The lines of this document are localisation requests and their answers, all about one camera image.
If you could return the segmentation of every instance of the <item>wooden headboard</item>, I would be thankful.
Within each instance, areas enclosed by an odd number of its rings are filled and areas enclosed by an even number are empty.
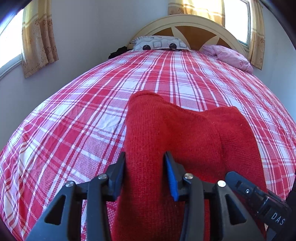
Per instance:
[[[204,44],[222,45],[243,56],[246,52],[237,39],[221,25],[195,15],[175,14],[160,18],[142,28],[131,40],[140,36],[161,35],[180,38],[192,50]]]

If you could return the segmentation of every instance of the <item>bed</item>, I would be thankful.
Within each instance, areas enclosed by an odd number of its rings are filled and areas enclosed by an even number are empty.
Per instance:
[[[127,102],[140,90],[195,111],[236,106],[257,140],[268,189],[282,198],[291,190],[296,125],[287,110],[254,75],[198,51],[207,43],[245,55],[234,36],[193,15],[164,17],[132,39],[145,35],[181,38],[192,52],[128,51],[92,68],[35,108],[0,153],[0,216],[16,240],[25,240],[67,181],[87,182],[117,160]],[[115,210],[116,203],[108,205],[111,226]]]

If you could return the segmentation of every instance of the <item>curtain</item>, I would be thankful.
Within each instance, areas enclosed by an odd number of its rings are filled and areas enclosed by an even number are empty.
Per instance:
[[[262,69],[265,35],[262,6],[258,0],[249,0],[251,8],[251,41],[248,59],[253,66]]]
[[[25,78],[59,59],[52,28],[51,0],[33,0],[24,8],[22,43]]]
[[[225,27],[224,0],[170,0],[168,14],[193,14]]]

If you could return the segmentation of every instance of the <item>red knit fabric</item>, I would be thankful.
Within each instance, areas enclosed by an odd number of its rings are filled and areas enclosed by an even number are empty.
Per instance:
[[[214,183],[236,171],[266,191],[256,140],[235,107],[194,112],[141,91],[128,102],[126,127],[126,174],[112,229],[114,241],[179,240],[184,204],[170,195],[165,151],[203,181]],[[206,208],[205,240],[209,228]]]

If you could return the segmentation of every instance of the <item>headboard panel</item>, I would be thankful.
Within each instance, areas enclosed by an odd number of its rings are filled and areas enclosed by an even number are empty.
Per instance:
[[[148,35],[180,38],[192,50],[200,50],[204,44],[222,45],[246,56],[244,48],[230,32],[221,25],[200,16],[188,14],[166,16],[146,25],[132,40]]]

